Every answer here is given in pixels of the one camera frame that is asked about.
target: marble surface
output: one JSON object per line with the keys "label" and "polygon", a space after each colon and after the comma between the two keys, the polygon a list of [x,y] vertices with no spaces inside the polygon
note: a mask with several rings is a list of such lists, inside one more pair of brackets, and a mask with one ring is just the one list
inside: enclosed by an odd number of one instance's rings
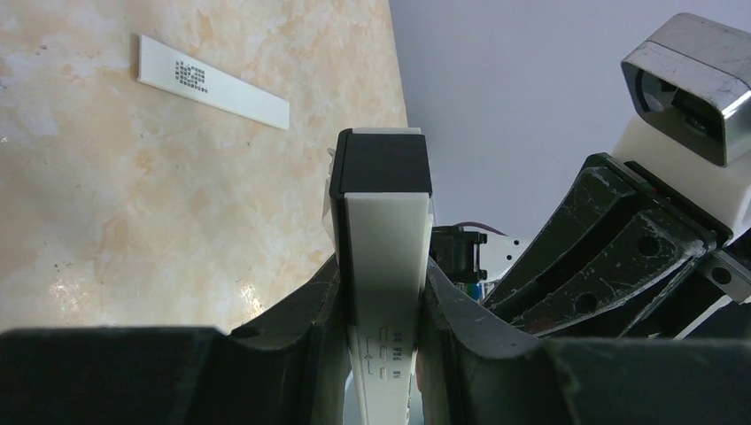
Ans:
{"label": "marble surface", "polygon": [[[290,130],[135,82],[140,33]],[[333,251],[339,130],[405,125],[387,0],[0,2],[0,330],[248,321]]]}

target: black printed pattern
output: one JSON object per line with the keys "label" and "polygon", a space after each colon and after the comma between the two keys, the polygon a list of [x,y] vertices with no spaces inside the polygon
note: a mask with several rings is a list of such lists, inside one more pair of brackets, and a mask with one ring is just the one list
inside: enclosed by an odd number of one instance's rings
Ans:
{"label": "black printed pattern", "polygon": [[192,65],[185,65],[181,60],[174,62],[174,78],[183,86],[188,86],[204,93],[209,92],[203,86],[206,83],[205,71]]}

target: white plastic piece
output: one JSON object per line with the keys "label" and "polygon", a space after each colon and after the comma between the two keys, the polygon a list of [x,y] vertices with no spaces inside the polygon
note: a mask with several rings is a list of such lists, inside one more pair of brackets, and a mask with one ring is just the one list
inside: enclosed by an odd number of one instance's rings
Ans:
{"label": "white plastic piece", "polygon": [[690,333],[697,329],[699,325],[701,325],[702,323],[704,323],[704,321],[711,317],[712,314],[717,313],[719,309],[725,307],[731,302],[732,298],[728,297],[727,295],[721,296],[717,301],[715,301],[714,304],[710,305],[707,310],[704,311],[704,313],[700,314],[699,317],[694,319],[691,323],[688,324],[688,326],[681,330],[673,339],[686,338]]}
{"label": "white plastic piece", "polygon": [[290,128],[290,103],[146,35],[138,81],[269,126]]}
{"label": "white plastic piece", "polygon": [[345,194],[356,320],[348,340],[363,425],[406,423],[432,230],[429,201],[427,193]]}
{"label": "white plastic piece", "polygon": [[[422,418],[422,394],[417,388],[417,378],[412,374],[412,383],[410,384],[410,402],[409,402],[409,425],[423,425]],[[360,405],[357,403],[357,389],[354,385],[352,372],[347,376],[345,382],[345,408],[343,411],[343,425],[361,425]]]}
{"label": "white plastic piece", "polygon": [[484,233],[488,235],[488,243],[480,245],[480,268],[488,272],[488,278],[481,283],[484,285],[484,294],[489,294],[494,288],[492,282],[506,275],[530,246],[530,242],[491,232]]}
{"label": "white plastic piece", "polygon": [[353,128],[354,135],[421,135],[419,127],[358,127]]}
{"label": "white plastic piece", "polygon": [[732,231],[730,242],[751,228],[751,152],[722,168],[634,117],[613,157],[636,161],[718,219]]}

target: silver camera housing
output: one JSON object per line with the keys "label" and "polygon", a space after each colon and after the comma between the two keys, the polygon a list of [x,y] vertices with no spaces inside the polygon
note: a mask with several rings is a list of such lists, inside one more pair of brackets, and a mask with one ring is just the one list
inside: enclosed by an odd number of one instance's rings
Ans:
{"label": "silver camera housing", "polygon": [[621,68],[652,127],[717,166],[751,151],[751,35],[682,13]]}

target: screw hole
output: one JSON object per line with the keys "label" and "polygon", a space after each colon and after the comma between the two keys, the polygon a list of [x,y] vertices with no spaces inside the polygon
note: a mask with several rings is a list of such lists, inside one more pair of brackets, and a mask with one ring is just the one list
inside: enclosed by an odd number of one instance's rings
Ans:
{"label": "screw hole", "polygon": [[235,338],[255,338],[262,334],[263,331],[255,326],[243,326],[232,331]]}
{"label": "screw hole", "polygon": [[579,314],[594,313],[597,309],[597,298],[592,294],[582,294],[574,302],[574,310]]}
{"label": "screw hole", "polygon": [[639,253],[645,257],[653,257],[660,252],[660,241],[652,236],[643,236],[637,242]]}
{"label": "screw hole", "polygon": [[722,267],[715,267],[712,269],[712,279],[720,285],[726,285],[732,280],[732,275]]}

